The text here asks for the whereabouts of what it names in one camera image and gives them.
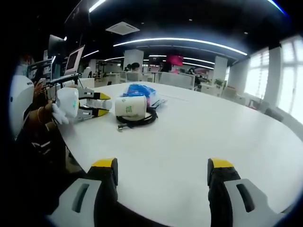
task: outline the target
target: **table surface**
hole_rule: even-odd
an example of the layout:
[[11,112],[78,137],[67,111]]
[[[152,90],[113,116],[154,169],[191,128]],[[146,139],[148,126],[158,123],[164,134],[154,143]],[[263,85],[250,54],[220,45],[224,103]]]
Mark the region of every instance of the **table surface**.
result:
[[[112,108],[105,116],[59,127],[85,171],[101,158],[118,159],[121,204],[168,226],[210,226],[206,180],[210,157],[233,163],[241,178],[250,179],[267,195],[275,212],[298,197],[303,187],[303,143],[288,127],[225,99],[140,83],[168,100],[152,125],[119,132]],[[128,85],[95,91],[114,99]]]

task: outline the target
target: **ceiling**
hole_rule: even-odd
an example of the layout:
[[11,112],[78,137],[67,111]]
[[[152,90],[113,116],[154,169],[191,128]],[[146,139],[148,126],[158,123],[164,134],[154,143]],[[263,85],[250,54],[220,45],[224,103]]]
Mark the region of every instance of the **ceiling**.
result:
[[[53,0],[43,13],[34,13],[31,40],[34,58],[42,58],[48,36],[68,37],[68,49],[85,45],[85,58],[109,59],[121,57],[125,50],[140,49],[144,58],[150,54],[180,54],[184,57],[213,61],[223,56],[229,65],[246,59],[267,46],[273,47],[302,26],[296,6],[286,0],[276,0],[287,15],[267,0],[106,0],[93,12],[88,9],[97,0],[83,0],[78,14],[67,17],[80,2]],[[119,22],[126,22],[139,32],[118,35],[105,31]],[[113,47],[131,40],[157,37],[177,37],[204,40],[240,50],[248,56],[222,47],[196,42],[158,40]]]

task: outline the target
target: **white paper cup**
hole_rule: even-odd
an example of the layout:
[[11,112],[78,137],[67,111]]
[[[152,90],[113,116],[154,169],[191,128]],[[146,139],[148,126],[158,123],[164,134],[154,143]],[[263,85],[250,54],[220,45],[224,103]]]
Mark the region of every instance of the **white paper cup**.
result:
[[146,97],[119,97],[115,101],[115,114],[119,117],[124,117],[139,120],[145,117],[146,113]]

